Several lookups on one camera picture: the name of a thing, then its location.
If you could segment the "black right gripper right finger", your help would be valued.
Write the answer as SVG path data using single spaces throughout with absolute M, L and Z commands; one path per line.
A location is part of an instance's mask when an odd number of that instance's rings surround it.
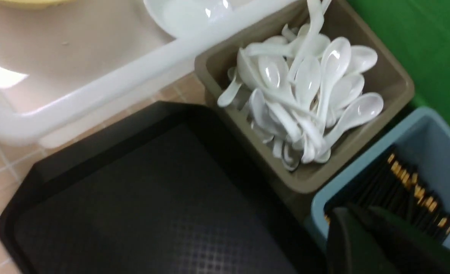
M 380 207 L 347 208 L 401 274 L 450 274 L 450 249 Z

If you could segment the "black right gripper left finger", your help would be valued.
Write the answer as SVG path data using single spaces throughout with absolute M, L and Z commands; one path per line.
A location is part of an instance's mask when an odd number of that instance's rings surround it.
M 347 207 L 335 208 L 329 217 L 326 244 L 329 274 L 399 274 Z

